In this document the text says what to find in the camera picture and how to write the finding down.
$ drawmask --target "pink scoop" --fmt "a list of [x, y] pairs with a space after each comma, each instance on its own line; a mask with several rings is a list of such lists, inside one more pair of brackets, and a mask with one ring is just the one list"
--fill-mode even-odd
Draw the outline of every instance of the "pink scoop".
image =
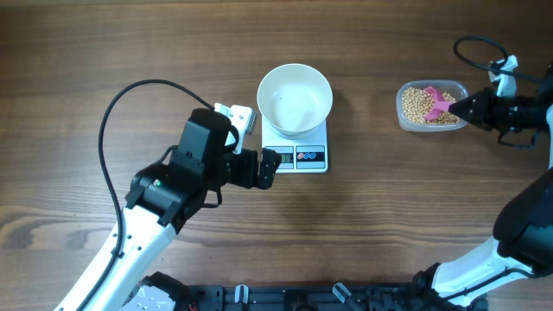
[[434, 107], [432, 107], [432, 110], [430, 110], [429, 114], [424, 116], [424, 119], [426, 121], [432, 121], [439, 117], [442, 112], [448, 111], [449, 106], [453, 104], [453, 102], [448, 102], [447, 100], [443, 99], [443, 96], [440, 92], [438, 92], [434, 87], [429, 86], [424, 89], [430, 96], [434, 98]]

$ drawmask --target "bowl rim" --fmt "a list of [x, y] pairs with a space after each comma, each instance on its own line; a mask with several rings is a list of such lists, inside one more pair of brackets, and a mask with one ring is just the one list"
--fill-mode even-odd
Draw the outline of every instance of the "bowl rim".
[[[279, 70], [279, 69], [282, 69], [284, 67], [303, 67], [303, 68], [307, 68], [308, 70], [311, 70], [313, 71], [315, 74], [318, 74], [322, 77], [322, 79], [324, 80], [324, 88], [327, 88], [328, 91], [330, 92], [330, 105], [328, 106], [328, 110], [326, 111], [326, 114], [325, 114], [325, 117], [317, 123], [317, 125], [309, 128], [309, 129], [306, 129], [306, 130], [286, 130], [286, 129], [283, 129], [279, 126], [276, 126], [275, 124], [273, 124], [264, 114], [263, 114], [263, 111], [261, 109], [261, 105], [259, 104], [259, 91], [261, 90], [261, 86], [263, 85], [264, 81], [272, 74], [274, 73], [276, 70]], [[267, 122], [269, 122], [269, 124], [275, 128], [276, 130], [278, 131], [281, 131], [282, 133], [285, 133], [285, 134], [301, 134], [301, 133], [305, 133], [307, 131], [310, 131], [314, 128], [316, 128], [317, 126], [321, 125], [328, 117], [328, 115], [330, 114], [330, 111], [332, 110], [332, 105], [334, 103], [334, 94], [332, 92], [332, 87], [330, 86], [330, 83], [328, 82], [328, 79], [320, 72], [318, 71], [317, 69], [309, 66], [309, 65], [305, 65], [305, 64], [300, 64], [300, 63], [289, 63], [289, 64], [284, 64], [284, 65], [281, 65], [279, 67], [275, 67], [273, 68], [271, 71], [269, 71], [267, 74], [265, 74], [265, 76], [261, 79], [261, 82], [259, 83], [259, 86], [257, 87], [257, 96], [256, 96], [256, 100], [257, 100], [257, 108], [259, 109], [259, 112], [261, 112], [261, 115], [263, 116], [263, 118], [265, 120], [267, 120]]]

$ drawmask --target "wooden table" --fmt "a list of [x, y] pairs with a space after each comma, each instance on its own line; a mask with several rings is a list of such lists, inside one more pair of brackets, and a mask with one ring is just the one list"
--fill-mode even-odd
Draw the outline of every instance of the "wooden table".
[[[52, 309], [103, 244], [115, 214], [99, 124], [113, 96], [140, 79], [256, 107], [261, 78], [298, 62], [334, 89], [330, 170], [278, 175], [268, 191], [224, 187], [223, 206], [190, 219], [150, 267], [186, 284], [409, 281], [485, 241], [502, 207], [547, 168], [547, 138], [520, 151], [470, 126], [405, 132], [395, 97], [418, 79], [490, 86], [452, 54], [465, 34], [491, 36], [521, 72], [541, 76], [553, 50], [551, 1], [128, 2], [1, 2], [2, 310]], [[499, 58], [482, 46], [465, 52]], [[518, 85], [522, 94], [536, 88]], [[196, 107], [166, 86], [140, 87], [117, 104], [105, 153], [121, 201]], [[260, 123], [256, 130], [247, 148], [260, 149]], [[553, 277], [515, 282], [490, 295], [491, 308], [548, 309], [552, 290]]]

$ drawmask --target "plastic container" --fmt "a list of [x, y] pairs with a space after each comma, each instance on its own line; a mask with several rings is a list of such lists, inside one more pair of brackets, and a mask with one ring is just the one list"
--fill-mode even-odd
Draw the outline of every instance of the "plastic container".
[[461, 127], [467, 125], [467, 121], [461, 120], [458, 124], [414, 124], [405, 116], [404, 114], [404, 104], [401, 100], [402, 95], [405, 90], [410, 87], [417, 89], [425, 89], [429, 86], [434, 87], [440, 92], [448, 92], [457, 100], [461, 100], [468, 97], [468, 92], [465, 86], [462, 86], [461, 83], [452, 80], [422, 80], [422, 81], [412, 81], [404, 86], [402, 86], [397, 92], [396, 96], [396, 108], [397, 108], [397, 118], [399, 118], [399, 126], [402, 129], [407, 131], [416, 131], [416, 132], [432, 132], [432, 131], [443, 131], [443, 130], [458, 130]]

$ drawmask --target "digital kitchen scale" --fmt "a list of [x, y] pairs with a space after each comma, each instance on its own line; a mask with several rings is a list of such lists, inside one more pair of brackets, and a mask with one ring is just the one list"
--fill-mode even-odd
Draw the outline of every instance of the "digital kitchen scale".
[[261, 144], [283, 157], [277, 173], [324, 173], [328, 169], [327, 121], [309, 133], [288, 138], [262, 117]]

